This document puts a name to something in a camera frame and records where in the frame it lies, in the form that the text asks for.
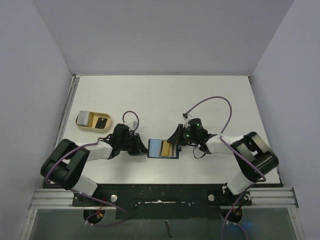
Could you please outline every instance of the white wall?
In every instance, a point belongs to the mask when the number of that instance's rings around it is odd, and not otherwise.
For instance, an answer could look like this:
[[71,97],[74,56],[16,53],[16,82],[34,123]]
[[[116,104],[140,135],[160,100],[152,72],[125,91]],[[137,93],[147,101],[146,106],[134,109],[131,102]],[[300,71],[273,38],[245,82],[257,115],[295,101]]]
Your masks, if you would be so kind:
[[293,186],[307,240],[320,223],[320,1],[295,0],[252,75],[284,184]]
[[0,3],[0,239],[19,238],[71,73],[31,0]]
[[34,0],[72,73],[251,74],[293,0]]

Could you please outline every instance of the purple cable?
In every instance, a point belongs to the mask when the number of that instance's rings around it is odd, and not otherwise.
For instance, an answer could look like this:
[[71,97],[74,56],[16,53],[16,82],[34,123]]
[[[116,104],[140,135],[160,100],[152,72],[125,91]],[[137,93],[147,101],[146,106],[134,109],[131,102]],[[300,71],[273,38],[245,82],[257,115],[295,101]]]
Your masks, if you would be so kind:
[[85,148],[85,147],[88,147],[88,146],[93,146],[93,145],[97,145],[98,142],[93,142],[93,143],[87,143],[87,144],[84,144],[84,145],[81,145],[81,146],[78,146],[76,147],[75,149],[71,150],[70,152],[68,152],[67,154],[65,154],[64,156],[62,156],[53,166],[52,168],[49,170],[49,172],[47,173],[47,175],[45,176],[45,183],[47,185],[51,185],[50,184],[50,175],[53,173],[53,171],[55,170],[55,168],[64,160],[66,159],[69,155],[73,154],[74,152],[78,151],[79,149],[81,148]]
[[123,123],[125,122],[125,115],[127,114],[127,113],[132,113],[132,114],[134,114],[135,115],[135,117],[136,117],[136,119],[137,119],[137,125],[136,125],[136,128],[133,130],[134,132],[138,129],[138,127],[139,127],[139,117],[138,117],[138,115],[134,112],[134,111],[131,111],[131,110],[129,110],[129,111],[126,111],[123,115],[122,115],[122,121],[123,121]]
[[[122,207],[119,207],[119,206],[117,206],[115,204],[112,204],[111,202],[103,201],[103,200],[100,200],[98,198],[95,198],[95,197],[92,197],[92,196],[88,196],[88,195],[86,195],[84,193],[81,193],[80,195],[85,197],[85,198],[100,202],[102,204],[109,205],[111,207],[115,207],[116,209],[119,209],[120,211],[122,211],[122,212],[124,212],[126,214],[126,217],[124,219],[120,220],[120,221],[109,223],[109,224],[93,224],[94,227],[111,227],[111,226],[115,226],[115,225],[118,225],[118,224],[122,224],[123,222],[127,221],[128,218],[129,218],[129,213],[126,210],[124,210]],[[92,216],[96,215],[96,214],[97,213],[93,213],[93,214],[89,215],[85,220],[89,221],[89,219]]]
[[[246,190],[250,189],[254,184],[251,184],[249,187],[246,188]],[[223,219],[223,223],[222,223],[222,227],[221,227],[221,240],[224,239],[224,229],[225,229],[225,225],[226,225],[226,222],[227,222],[227,219],[229,217],[229,215],[231,214],[232,210],[235,208],[235,206],[237,205],[237,203],[242,199],[242,197],[245,195],[246,193],[246,190],[243,191],[239,197],[235,200],[234,204],[231,206],[231,208],[229,209],[228,213],[225,215],[225,218]],[[245,230],[240,227],[241,230],[244,232],[244,235],[245,235],[245,239],[247,240],[248,239],[248,235],[247,233],[245,232]]]
[[220,132],[220,134],[222,134],[222,133],[225,131],[225,129],[227,128],[227,126],[228,126],[228,124],[229,124],[229,122],[230,122],[230,120],[231,120],[231,116],[232,116],[231,103],[230,103],[229,100],[226,99],[225,97],[223,97],[223,96],[211,96],[211,97],[208,97],[208,98],[206,98],[206,99],[203,99],[202,101],[200,101],[200,102],[198,102],[196,105],[194,105],[192,108],[190,108],[190,109],[186,112],[186,114],[190,113],[190,112],[191,112],[194,108],[196,108],[199,104],[202,104],[203,102],[208,101],[208,100],[210,100],[210,99],[223,99],[223,100],[225,100],[226,103],[229,105],[230,114],[229,114],[228,120],[226,121],[224,127],[222,128],[222,130],[221,130],[221,132]]
[[238,224],[238,223],[236,223],[235,225],[236,225],[238,228],[241,229],[241,231],[243,232],[243,234],[244,234],[244,236],[245,236],[245,240],[248,240],[249,238],[248,238],[248,235],[247,235],[245,229],[244,229],[240,224]]

